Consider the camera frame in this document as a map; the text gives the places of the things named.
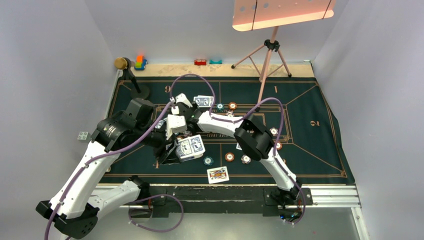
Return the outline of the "blue playing card deck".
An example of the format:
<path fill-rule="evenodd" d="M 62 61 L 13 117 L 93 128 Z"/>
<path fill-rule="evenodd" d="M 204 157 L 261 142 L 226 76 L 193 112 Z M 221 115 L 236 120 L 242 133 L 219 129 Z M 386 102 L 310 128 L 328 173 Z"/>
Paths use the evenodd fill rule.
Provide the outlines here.
<path fill-rule="evenodd" d="M 205 151 L 202 137 L 198 134 L 178 140 L 175 153 L 181 162 L 185 162 L 202 157 Z"/>

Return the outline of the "green poker chip stack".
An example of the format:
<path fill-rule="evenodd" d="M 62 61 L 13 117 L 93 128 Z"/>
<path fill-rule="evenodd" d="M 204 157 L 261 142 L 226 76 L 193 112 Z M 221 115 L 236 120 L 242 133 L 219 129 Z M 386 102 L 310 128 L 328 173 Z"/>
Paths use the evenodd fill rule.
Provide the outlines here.
<path fill-rule="evenodd" d="M 203 159 L 203 163 L 204 163 L 206 166 L 212 166 L 212 165 L 214 164 L 214 160 L 213 160 L 213 158 L 212 158 L 212 157 L 210 157 L 210 156 L 206 156 L 206 157 Z"/>

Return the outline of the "orange poker chip stack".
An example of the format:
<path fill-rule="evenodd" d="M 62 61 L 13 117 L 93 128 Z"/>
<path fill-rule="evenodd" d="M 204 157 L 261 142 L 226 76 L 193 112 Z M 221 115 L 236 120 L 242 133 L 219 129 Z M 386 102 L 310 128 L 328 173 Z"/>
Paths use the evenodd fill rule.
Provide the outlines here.
<path fill-rule="evenodd" d="M 235 159 L 235 155 L 232 152 L 228 152 L 225 154 L 224 159 L 227 162 L 232 162 Z"/>

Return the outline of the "pink white poker chip stack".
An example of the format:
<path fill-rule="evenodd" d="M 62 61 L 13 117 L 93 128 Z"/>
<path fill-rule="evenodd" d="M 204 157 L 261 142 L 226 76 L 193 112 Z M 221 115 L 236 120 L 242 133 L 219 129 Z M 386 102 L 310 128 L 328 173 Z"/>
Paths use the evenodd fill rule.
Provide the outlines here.
<path fill-rule="evenodd" d="M 242 162 L 243 164 L 249 164 L 251 161 L 252 161 L 252 160 L 251 160 L 251 158 L 250 158 L 250 157 L 248 157 L 248 156 L 247 156 L 247 155 L 245 155 L 245 154 L 241 157 L 241 162 Z"/>

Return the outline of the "white blue chips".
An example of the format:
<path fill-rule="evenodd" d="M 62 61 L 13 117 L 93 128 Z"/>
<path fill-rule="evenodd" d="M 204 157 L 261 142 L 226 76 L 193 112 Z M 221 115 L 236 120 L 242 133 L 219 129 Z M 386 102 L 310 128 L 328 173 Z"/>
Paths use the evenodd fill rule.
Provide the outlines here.
<path fill-rule="evenodd" d="M 276 128 L 276 127 L 272 127 L 272 128 L 270 128 L 270 130 L 269 130 L 270 132 L 271 132 L 271 134 L 273 135 L 273 136 L 277 136 L 278 135 L 278 133 L 279 133 L 279 129 L 278 128 Z"/>

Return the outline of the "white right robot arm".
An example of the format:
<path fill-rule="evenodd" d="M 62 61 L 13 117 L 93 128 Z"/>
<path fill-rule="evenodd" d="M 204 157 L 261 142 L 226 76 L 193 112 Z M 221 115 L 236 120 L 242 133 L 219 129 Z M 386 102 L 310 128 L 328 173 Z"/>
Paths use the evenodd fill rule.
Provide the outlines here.
<path fill-rule="evenodd" d="M 183 113 L 181 107 L 175 107 L 171 112 L 167 117 L 167 127 L 173 130 L 174 125 L 178 124 L 177 133 L 189 129 L 193 133 L 202 131 L 233 137 L 245 155 L 260 162 L 272 175 L 284 202 L 292 204 L 305 196 L 297 176 L 290 171 L 278 153 L 278 140 L 274 140 L 273 134 L 265 125 L 251 115 L 252 111 L 243 117 L 202 112 L 197 108 Z"/>

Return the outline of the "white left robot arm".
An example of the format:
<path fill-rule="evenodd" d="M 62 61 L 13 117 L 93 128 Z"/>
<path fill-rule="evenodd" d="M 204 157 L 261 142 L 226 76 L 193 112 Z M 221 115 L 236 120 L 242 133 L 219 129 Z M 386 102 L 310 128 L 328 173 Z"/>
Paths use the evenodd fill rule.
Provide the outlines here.
<path fill-rule="evenodd" d="M 186 120 L 196 105 L 185 95 L 172 97 L 160 115 L 152 120 L 155 105 L 135 98 L 125 110 L 100 121 L 80 163 L 62 189 L 50 200 L 39 202 L 36 211 L 68 239 L 82 239 L 105 214 L 130 202 L 149 199 L 149 184 L 132 176 L 105 195 L 91 194 L 107 169 L 138 144 L 153 148 L 158 164 L 181 163 L 176 133 L 184 132 Z"/>

